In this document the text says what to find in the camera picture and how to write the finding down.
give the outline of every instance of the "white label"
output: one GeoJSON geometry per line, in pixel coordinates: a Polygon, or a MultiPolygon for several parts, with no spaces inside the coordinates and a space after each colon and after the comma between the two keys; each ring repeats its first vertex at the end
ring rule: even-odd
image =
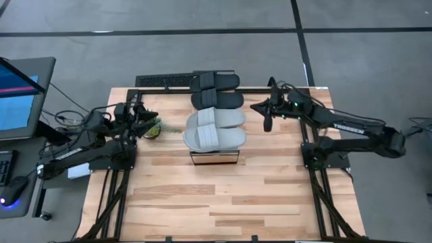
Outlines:
{"type": "Polygon", "coordinates": [[[350,128],[350,127],[338,125],[338,124],[333,124],[333,126],[337,129],[341,129],[341,130],[345,130],[345,131],[349,131],[349,132],[355,132],[357,134],[364,134],[365,133],[364,130],[357,129],[357,128],[350,128]]]}
{"type": "Polygon", "coordinates": [[[38,165],[38,167],[36,167],[36,173],[40,174],[41,173],[41,169],[43,169],[43,165],[38,165]]]}
{"type": "Polygon", "coordinates": [[[55,160],[62,160],[62,159],[68,158],[69,156],[75,155],[76,153],[79,153],[81,151],[83,151],[82,148],[77,148],[75,150],[72,150],[72,151],[60,156],[60,157],[55,158],[55,160]]]}

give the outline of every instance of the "computer monitor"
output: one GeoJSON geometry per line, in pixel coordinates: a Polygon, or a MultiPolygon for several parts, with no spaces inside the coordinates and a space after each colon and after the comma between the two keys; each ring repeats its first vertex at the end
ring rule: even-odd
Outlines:
{"type": "Polygon", "coordinates": [[[0,58],[0,98],[39,95],[45,89],[20,70],[0,58]]]}

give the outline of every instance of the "gray slipper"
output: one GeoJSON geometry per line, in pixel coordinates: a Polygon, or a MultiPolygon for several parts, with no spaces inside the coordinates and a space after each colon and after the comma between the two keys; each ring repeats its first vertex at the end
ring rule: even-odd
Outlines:
{"type": "Polygon", "coordinates": [[[187,129],[183,141],[198,153],[236,150],[246,142],[246,133],[240,128],[216,128],[215,124],[209,124],[187,129]]]}
{"type": "Polygon", "coordinates": [[[216,128],[237,128],[244,124],[246,117],[239,109],[202,109],[193,113],[186,122],[186,128],[215,124],[216,128]]]}

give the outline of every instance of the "black slipper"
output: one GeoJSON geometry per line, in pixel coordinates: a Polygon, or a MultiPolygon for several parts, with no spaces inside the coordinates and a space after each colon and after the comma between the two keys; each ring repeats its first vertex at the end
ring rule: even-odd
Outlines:
{"type": "Polygon", "coordinates": [[[210,107],[216,109],[237,109],[243,106],[243,94],[239,92],[216,92],[216,89],[204,90],[192,94],[190,97],[195,109],[201,110],[210,107]]]}
{"type": "Polygon", "coordinates": [[[216,72],[205,72],[197,75],[190,82],[190,91],[200,92],[215,88],[216,91],[233,90],[240,85],[237,74],[216,74],[216,72]]]}

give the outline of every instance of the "monitor screen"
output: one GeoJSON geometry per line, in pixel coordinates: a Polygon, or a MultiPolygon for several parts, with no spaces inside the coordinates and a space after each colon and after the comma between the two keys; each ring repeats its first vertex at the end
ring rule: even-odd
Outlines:
{"type": "MultiPolygon", "coordinates": [[[[38,76],[30,77],[38,82],[38,76]]],[[[0,131],[25,128],[32,110],[34,95],[0,99],[0,131]]]]}
{"type": "Polygon", "coordinates": [[[36,95],[41,91],[38,87],[25,74],[6,61],[0,61],[0,97],[36,95]]]}

